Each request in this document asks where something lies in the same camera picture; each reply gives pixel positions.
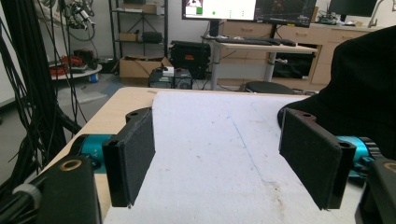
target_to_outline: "metal shelf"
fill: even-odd
[[[146,45],[156,45],[153,43],[145,43],[143,41],[127,41],[127,40],[119,40],[116,39],[115,33],[119,34],[121,32],[121,24],[120,24],[120,15],[119,14],[134,14],[140,16],[140,18],[133,24],[133,26],[129,29],[132,30],[137,24],[142,24],[142,32],[145,32],[145,25],[147,24],[151,30],[156,31],[155,28],[150,24],[149,19],[147,17],[157,16],[163,17],[163,43],[159,43],[158,45],[163,46],[163,55],[167,57],[168,55],[168,0],[164,0],[164,8],[165,12],[163,15],[157,15],[153,13],[145,13],[145,12],[132,12],[132,11],[124,11],[119,9],[113,9],[113,4],[115,4],[115,8],[120,8],[119,0],[108,0],[109,4],[109,11],[110,11],[110,24],[111,24],[111,37],[112,37],[112,44],[113,44],[113,54],[114,59],[122,58],[122,44],[139,44],[143,45],[143,54],[146,55]],[[119,47],[120,55],[117,55],[117,45]]]

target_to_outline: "dark fabric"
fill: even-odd
[[[369,137],[396,160],[396,26],[339,45],[329,85],[285,107],[314,115],[334,135]]]

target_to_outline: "wooden table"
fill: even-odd
[[[131,209],[111,207],[106,175],[95,175],[105,223],[355,223],[360,188],[347,185],[341,209],[320,211],[279,155],[276,113],[300,99],[120,89],[78,134],[117,133],[125,114],[153,106],[156,154]]]

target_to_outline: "keyboard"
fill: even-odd
[[[216,38],[216,41],[224,44],[245,44],[245,45],[265,45],[272,46],[270,42],[264,40],[246,40],[233,38]]]
[[[296,47],[297,44],[289,39],[278,39],[278,38],[268,38],[268,37],[253,37],[253,36],[246,36],[244,37],[246,40],[260,40],[266,41],[271,43],[272,45],[286,45],[290,47]]]

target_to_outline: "monitor screen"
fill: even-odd
[[[182,20],[211,21],[216,36],[219,20],[250,21],[309,27],[317,0],[182,0]]]
[[[316,0],[257,0],[254,21],[309,27]]]
[[[376,0],[332,0],[329,12],[348,16],[371,17],[375,8]]]
[[[182,19],[253,21],[256,0],[182,0]]]

